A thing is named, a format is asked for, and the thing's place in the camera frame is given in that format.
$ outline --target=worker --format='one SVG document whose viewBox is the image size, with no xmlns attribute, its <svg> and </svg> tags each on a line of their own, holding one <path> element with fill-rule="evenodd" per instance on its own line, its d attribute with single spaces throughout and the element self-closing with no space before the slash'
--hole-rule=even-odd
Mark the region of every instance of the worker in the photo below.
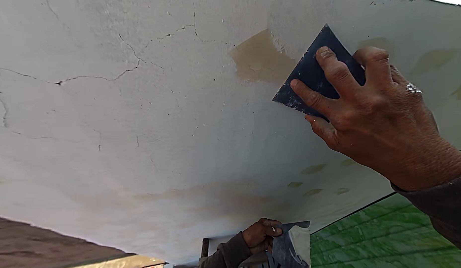
<svg viewBox="0 0 461 268">
<path fill-rule="evenodd" d="M 461 250 L 461 151 L 439 135 L 422 91 L 379 48 L 362 48 L 353 55 L 365 68 L 364 86 L 328 47 L 320 48 L 316 58 L 340 99 L 326 98 L 299 80 L 290 83 L 306 105 L 330 122 L 305 115 L 315 134 L 330 149 L 385 176 Z M 279 224 L 260 219 L 220 244 L 199 267 L 234 268 L 257 251 L 271 251 L 273 237 L 282 234 Z"/>
</svg>

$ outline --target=putty knife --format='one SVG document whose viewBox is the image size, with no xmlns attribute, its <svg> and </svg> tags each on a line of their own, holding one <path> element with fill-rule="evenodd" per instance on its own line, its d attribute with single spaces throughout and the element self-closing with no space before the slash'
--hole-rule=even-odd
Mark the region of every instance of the putty knife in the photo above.
<svg viewBox="0 0 461 268">
<path fill-rule="evenodd" d="M 335 88 L 326 80 L 325 74 L 315 58 L 317 50 L 327 46 L 333 52 L 339 61 L 344 62 L 350 72 L 352 73 L 355 80 L 360 84 L 364 85 L 366 78 L 364 76 L 364 69 L 361 65 L 351 56 L 351 54 L 345 49 L 340 43 L 335 34 L 331 31 L 328 24 L 325 24 L 317 38 L 313 41 L 307 52 L 303 55 L 295 69 L 293 69 L 290 76 L 287 78 L 283 86 L 277 92 L 273 101 L 281 103 L 285 106 L 293 108 L 297 111 L 319 116 L 328 121 L 328 119 L 321 113 L 307 106 L 297 94 L 295 94 L 290 88 L 290 82 L 293 79 L 299 79 L 304 82 L 309 88 L 317 91 L 331 99 L 338 99 L 340 95 L 336 92 Z"/>
</svg>

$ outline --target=sleeve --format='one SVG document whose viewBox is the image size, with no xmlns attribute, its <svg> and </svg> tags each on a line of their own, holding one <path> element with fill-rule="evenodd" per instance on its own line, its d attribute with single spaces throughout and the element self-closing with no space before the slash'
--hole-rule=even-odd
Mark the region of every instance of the sleeve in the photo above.
<svg viewBox="0 0 461 268">
<path fill-rule="evenodd" d="M 461 176 L 421 191 L 406 192 L 393 184 L 392 187 L 429 215 L 434 229 L 461 250 Z"/>
<path fill-rule="evenodd" d="M 240 232 L 227 243 L 219 244 L 217 251 L 203 260 L 198 268 L 237 268 L 251 255 L 242 232 Z"/>
</svg>

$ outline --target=green painted wall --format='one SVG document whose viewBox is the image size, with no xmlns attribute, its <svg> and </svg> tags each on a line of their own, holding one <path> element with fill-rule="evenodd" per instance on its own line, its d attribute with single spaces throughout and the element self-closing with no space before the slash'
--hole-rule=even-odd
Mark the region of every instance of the green painted wall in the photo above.
<svg viewBox="0 0 461 268">
<path fill-rule="evenodd" d="M 461 268 L 461 251 L 396 194 L 312 234 L 311 266 Z"/>
</svg>

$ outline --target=white plaster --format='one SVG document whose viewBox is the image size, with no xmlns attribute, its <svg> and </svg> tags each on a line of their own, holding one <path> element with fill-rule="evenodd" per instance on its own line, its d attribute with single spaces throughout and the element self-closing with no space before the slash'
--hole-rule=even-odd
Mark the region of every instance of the white plaster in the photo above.
<svg viewBox="0 0 461 268">
<path fill-rule="evenodd" d="M 311 267 L 310 228 L 295 225 L 289 230 L 289 237 L 297 256 Z"/>
<path fill-rule="evenodd" d="M 392 192 L 228 54 L 265 28 L 297 59 L 325 22 L 351 52 L 384 37 L 461 148 L 461 8 L 375 2 L 0 0 L 0 216 L 180 264 L 262 216 L 318 230 Z M 440 48 L 458 52 L 410 75 Z"/>
</svg>

